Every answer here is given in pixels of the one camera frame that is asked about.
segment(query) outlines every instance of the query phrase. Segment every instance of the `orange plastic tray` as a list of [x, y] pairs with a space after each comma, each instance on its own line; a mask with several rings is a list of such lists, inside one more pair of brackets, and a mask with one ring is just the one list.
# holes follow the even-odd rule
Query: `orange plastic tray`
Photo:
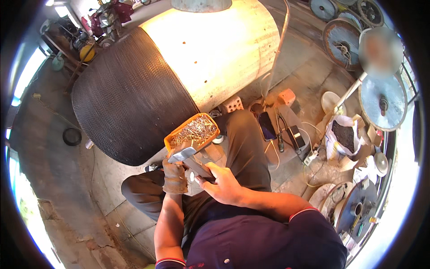
[[199, 148], [197, 149], [197, 151], [201, 150], [202, 148], [206, 147], [210, 142], [212, 142], [212, 140], [214, 138], [216, 138], [217, 136], [219, 136], [219, 128], [218, 125], [215, 123], [215, 121], [211, 118], [211, 116], [209, 116], [207, 113], [198, 113], [195, 114], [194, 116], [192, 116], [191, 118], [189, 118], [188, 120], [186, 120], [183, 124], [181, 124], [178, 128], [176, 128], [175, 130], [173, 130], [168, 136], [166, 136], [164, 138], [164, 145], [166, 146], [167, 150], [170, 152], [172, 150], [171, 146], [170, 146], [170, 140], [172, 139], [172, 137], [174, 135], [176, 135], [177, 133], [179, 133], [182, 128], [185, 127], [185, 125], [187, 125], [188, 123], [190, 123], [192, 120], [194, 120], [197, 117], [206, 115], [209, 117], [210, 121], [216, 126], [216, 131], [213, 134], [213, 136], [211, 136], [206, 142], [204, 142], [202, 145], [199, 146]]

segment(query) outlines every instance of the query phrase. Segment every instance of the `smartphone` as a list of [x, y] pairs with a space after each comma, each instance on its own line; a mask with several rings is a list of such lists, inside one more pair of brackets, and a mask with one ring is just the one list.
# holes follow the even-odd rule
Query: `smartphone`
[[258, 124], [260, 125], [265, 141], [276, 139], [276, 132], [267, 112], [263, 112], [258, 115]]

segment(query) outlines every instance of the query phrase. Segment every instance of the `pliers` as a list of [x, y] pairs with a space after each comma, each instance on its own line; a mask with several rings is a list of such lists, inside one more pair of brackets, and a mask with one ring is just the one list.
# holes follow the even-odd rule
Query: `pliers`
[[287, 128], [287, 123], [284, 119], [284, 116], [282, 116], [281, 113], [279, 113], [279, 110], [277, 107], [275, 107], [275, 115], [276, 115], [276, 127], [278, 127], [278, 134], [277, 134], [277, 138], [278, 138], [278, 149], [279, 152], [284, 152], [284, 139], [282, 138], [282, 128], [279, 125], [279, 119], [282, 120], [282, 122], [284, 123], [285, 128]]

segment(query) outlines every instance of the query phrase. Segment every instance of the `dark trousers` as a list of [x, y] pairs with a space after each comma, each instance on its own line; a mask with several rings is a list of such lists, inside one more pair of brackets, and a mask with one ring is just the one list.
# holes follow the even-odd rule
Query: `dark trousers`
[[[226, 167], [231, 169], [241, 186], [270, 192], [270, 174], [261, 131], [253, 114], [247, 110], [236, 110], [214, 120], [221, 134], [228, 137]], [[165, 196], [163, 185], [164, 172], [156, 170], [128, 177], [122, 183], [121, 191], [132, 205], [157, 221]], [[194, 196], [182, 195], [184, 235], [195, 229], [196, 219], [202, 211], [210, 209], [205, 207], [208, 203], [218, 202], [205, 191]]]

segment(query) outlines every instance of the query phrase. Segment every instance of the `hammer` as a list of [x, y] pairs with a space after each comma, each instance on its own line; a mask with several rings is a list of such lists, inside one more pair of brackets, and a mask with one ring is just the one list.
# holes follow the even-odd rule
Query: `hammer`
[[197, 153], [197, 148], [198, 145], [196, 141], [186, 141], [169, 153], [167, 156], [168, 162], [174, 163], [177, 161], [182, 161], [191, 170], [199, 174], [199, 176], [213, 184], [215, 183], [215, 177], [212, 175], [209, 168], [207, 168], [204, 164], [199, 164], [194, 158], [194, 154]]

